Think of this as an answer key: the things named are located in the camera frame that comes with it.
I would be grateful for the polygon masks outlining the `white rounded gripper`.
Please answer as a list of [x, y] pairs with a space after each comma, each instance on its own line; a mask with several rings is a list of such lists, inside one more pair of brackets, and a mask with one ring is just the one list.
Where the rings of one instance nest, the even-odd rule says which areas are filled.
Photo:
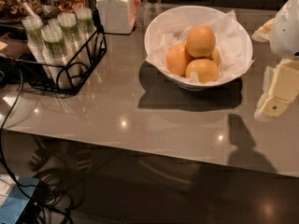
[[270, 121], [282, 115], [299, 95], [299, 0], [288, 0], [251, 38], [270, 41], [270, 49], [284, 58], [276, 67], [266, 67], [263, 94], [254, 113], [257, 120]]

